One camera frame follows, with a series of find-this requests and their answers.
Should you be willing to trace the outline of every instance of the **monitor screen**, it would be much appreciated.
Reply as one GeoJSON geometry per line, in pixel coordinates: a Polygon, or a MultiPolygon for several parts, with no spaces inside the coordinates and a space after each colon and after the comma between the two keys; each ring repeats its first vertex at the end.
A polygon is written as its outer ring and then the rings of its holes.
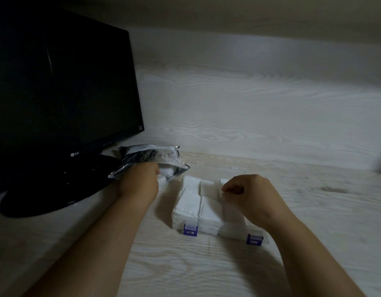
{"type": "Polygon", "coordinates": [[[100,152],[140,131],[127,31],[0,5],[0,175],[100,152]]]}

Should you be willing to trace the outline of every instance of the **person's left arm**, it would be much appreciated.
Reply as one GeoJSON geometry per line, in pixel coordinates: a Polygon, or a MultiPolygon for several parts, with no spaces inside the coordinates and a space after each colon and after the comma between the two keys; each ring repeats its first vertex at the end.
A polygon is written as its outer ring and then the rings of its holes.
{"type": "Polygon", "coordinates": [[[118,200],[23,297],[116,296],[138,227],[158,193],[158,173],[156,163],[129,169],[118,200]]]}

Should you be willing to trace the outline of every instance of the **purple clip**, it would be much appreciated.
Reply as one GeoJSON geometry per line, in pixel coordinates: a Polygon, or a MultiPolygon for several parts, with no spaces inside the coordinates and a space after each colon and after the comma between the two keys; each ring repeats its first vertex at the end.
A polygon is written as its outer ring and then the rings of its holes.
{"type": "Polygon", "coordinates": [[[262,241],[263,241],[263,236],[253,236],[248,234],[246,244],[260,246],[262,245],[262,241]]]}
{"type": "Polygon", "coordinates": [[[186,236],[197,236],[198,226],[193,226],[189,224],[184,225],[184,235],[186,236]]]}

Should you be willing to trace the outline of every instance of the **plastic bag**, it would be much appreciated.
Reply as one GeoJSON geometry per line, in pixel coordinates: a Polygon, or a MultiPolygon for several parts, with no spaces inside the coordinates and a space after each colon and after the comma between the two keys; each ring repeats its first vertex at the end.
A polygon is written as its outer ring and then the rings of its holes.
{"type": "Polygon", "coordinates": [[[117,170],[109,174],[108,178],[120,179],[121,175],[132,165],[147,161],[156,162],[159,165],[161,175],[164,175],[167,181],[173,180],[190,169],[190,166],[184,164],[179,157],[179,146],[146,144],[130,147],[119,146],[118,148],[122,164],[117,170]]]}

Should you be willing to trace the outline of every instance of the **person's left hand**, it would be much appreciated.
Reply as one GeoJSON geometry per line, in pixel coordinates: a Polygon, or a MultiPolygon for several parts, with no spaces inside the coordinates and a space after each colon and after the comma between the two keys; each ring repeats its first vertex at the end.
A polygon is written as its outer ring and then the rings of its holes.
{"type": "Polygon", "coordinates": [[[155,162],[135,164],[120,179],[119,197],[134,201],[141,208],[148,208],[158,194],[158,174],[159,167],[155,162]]]}

